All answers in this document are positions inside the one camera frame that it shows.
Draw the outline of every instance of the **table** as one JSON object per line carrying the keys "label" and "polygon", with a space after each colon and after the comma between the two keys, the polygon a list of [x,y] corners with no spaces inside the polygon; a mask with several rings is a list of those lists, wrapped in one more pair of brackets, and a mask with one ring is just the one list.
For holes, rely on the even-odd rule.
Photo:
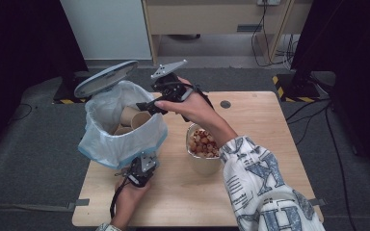
{"label": "table", "polygon": [[[279,5],[268,7],[267,36],[260,29],[256,35],[268,64],[283,34],[301,33],[311,4],[312,0],[280,0]],[[264,10],[252,0],[143,0],[143,8],[155,64],[161,35],[253,33]]]}
{"label": "table", "polygon": [[[307,199],[314,192],[290,130],[270,91],[209,92],[215,110],[228,121],[239,135],[249,135],[256,143],[272,150],[279,163],[284,181]],[[222,108],[228,101],[230,108]],[[161,226],[236,226],[222,171],[200,176],[189,166],[185,135],[190,123],[181,115],[164,115],[169,134],[160,148],[160,166],[151,178],[152,187],[143,199],[130,225]],[[110,222],[109,207],[118,181],[116,171],[91,162],[79,196],[90,200],[88,206],[77,206],[72,218],[75,226],[97,226]],[[320,220],[320,208],[315,207]]]}

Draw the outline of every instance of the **bin lid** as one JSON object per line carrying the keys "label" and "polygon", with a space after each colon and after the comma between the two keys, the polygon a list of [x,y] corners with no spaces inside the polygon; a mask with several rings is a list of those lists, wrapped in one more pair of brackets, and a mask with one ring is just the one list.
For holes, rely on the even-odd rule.
{"label": "bin lid", "polygon": [[137,68],[138,61],[128,61],[102,70],[83,81],[74,90],[74,96],[84,98],[104,91],[127,78]]}

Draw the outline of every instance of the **dark curtain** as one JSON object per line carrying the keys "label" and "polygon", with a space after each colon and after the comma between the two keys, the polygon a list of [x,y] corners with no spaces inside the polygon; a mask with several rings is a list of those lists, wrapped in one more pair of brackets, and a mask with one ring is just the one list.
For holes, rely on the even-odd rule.
{"label": "dark curtain", "polygon": [[27,88],[87,70],[60,1],[0,0],[0,134]]}
{"label": "dark curtain", "polygon": [[335,73],[334,108],[356,154],[370,158],[370,1],[314,0],[292,68],[302,79],[313,70]]}

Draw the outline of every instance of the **gray floor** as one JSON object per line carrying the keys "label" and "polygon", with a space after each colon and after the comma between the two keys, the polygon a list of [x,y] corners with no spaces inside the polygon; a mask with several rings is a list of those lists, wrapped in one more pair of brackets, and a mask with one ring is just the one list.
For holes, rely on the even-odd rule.
{"label": "gray floor", "polygon": [[[188,60],[188,64],[177,73],[201,84],[209,91],[276,91],[271,78],[290,71],[285,68],[286,64],[266,67],[257,65],[252,55],[250,39],[250,35],[202,36],[200,39],[163,37],[159,64]],[[256,54],[259,63],[264,64],[257,48]],[[150,90],[150,82],[138,76],[149,76],[155,68],[150,63],[142,62],[130,80]],[[315,74],[320,79],[333,82],[331,73]],[[13,115],[13,118],[25,117],[13,120],[2,135],[0,205],[65,207],[68,202],[74,202],[78,198],[89,164],[89,160],[76,149],[84,135],[84,105],[53,105],[52,97],[60,83],[60,78],[54,78],[26,90],[23,104],[19,105]],[[323,92],[320,93],[323,98],[328,97]],[[327,103],[314,103],[288,122],[312,115]],[[280,102],[286,117],[302,105],[304,103]],[[305,135],[297,148],[316,196],[325,198],[328,202],[322,207],[324,225],[326,230],[353,230],[348,219],[347,197],[357,230],[370,230],[370,163],[367,158],[354,155],[339,117],[331,110],[328,110],[328,117],[342,161],[345,182],[342,180],[340,163],[324,113],[314,116],[307,129],[305,127],[308,119],[289,124],[295,142]],[[0,209],[0,229],[94,230],[74,227],[71,218],[72,212]]]}

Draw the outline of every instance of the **hand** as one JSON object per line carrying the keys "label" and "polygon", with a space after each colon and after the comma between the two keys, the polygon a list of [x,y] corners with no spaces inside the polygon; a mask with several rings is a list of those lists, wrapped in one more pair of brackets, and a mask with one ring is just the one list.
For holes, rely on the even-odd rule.
{"label": "hand", "polygon": [[116,215],[111,220],[110,224],[116,226],[120,230],[125,230],[130,222],[135,210],[140,204],[145,193],[149,191],[151,185],[149,181],[142,188],[137,188],[131,184],[124,186],[116,202]]}
{"label": "hand", "polygon": [[[182,83],[190,84],[188,80],[179,77],[178,79]],[[192,92],[184,102],[159,100],[155,102],[155,106],[166,111],[179,113],[200,125],[212,134],[218,146],[237,137],[236,132],[229,124],[196,92]]]}

